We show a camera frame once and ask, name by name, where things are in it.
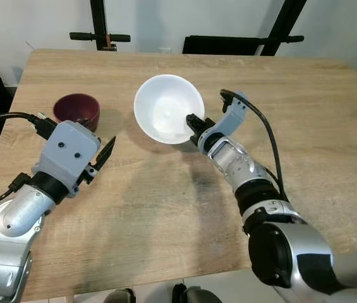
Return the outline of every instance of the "white bowl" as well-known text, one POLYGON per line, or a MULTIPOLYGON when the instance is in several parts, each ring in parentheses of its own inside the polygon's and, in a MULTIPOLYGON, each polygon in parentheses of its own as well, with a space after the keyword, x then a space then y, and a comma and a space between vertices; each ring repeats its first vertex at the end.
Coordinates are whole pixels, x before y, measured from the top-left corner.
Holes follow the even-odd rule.
POLYGON ((205 107, 195 86, 182 77, 160 74, 141 85, 133 103, 136 121, 152 139, 166 144, 188 141, 193 131, 186 116, 205 117, 205 107))

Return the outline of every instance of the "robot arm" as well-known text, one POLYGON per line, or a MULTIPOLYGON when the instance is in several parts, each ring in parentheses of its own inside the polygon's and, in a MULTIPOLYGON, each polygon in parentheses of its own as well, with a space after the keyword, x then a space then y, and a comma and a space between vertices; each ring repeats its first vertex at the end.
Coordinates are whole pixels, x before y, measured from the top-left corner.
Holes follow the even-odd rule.
POLYGON ((243 230, 250 238, 251 268, 287 302, 357 302, 357 290, 341 285, 333 272, 333 254, 275 188, 264 166, 254 161, 230 135, 243 122, 247 106, 242 93, 222 91, 223 118, 214 123, 187 116, 192 142, 224 174, 237 199, 243 230))
POLYGON ((44 218, 65 197, 73 198, 82 181, 90 182, 109 158, 115 137, 96 158, 100 138, 81 124, 64 121, 38 134, 47 139, 34 176, 17 195, 0 205, 0 302, 19 302, 32 264, 30 247, 44 218))

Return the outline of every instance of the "maroon cup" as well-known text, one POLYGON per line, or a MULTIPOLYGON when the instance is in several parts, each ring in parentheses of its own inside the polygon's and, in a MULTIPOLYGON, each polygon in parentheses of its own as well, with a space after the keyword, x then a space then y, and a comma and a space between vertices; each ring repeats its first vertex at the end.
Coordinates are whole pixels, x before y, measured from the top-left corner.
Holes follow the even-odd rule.
POLYGON ((53 114, 58 122, 71 120, 95 131, 100 117, 100 104, 90 95, 72 93, 61 97, 55 103, 53 114))

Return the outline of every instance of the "black metal frame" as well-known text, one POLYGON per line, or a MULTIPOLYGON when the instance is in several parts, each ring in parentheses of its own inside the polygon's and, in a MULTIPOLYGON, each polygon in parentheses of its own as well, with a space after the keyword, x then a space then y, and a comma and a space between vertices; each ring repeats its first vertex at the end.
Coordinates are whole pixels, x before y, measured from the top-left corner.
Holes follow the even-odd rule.
POLYGON ((107 48, 107 20, 105 17, 104 0, 90 0, 90 5, 94 34, 98 35, 95 43, 97 44, 97 50, 102 51, 107 48))
MULTIPOLYGON (((278 17, 269 34, 269 38, 284 40, 296 23, 307 0, 285 0, 278 17)), ((280 42, 269 43, 264 46, 261 56, 274 56, 278 51, 280 42)))

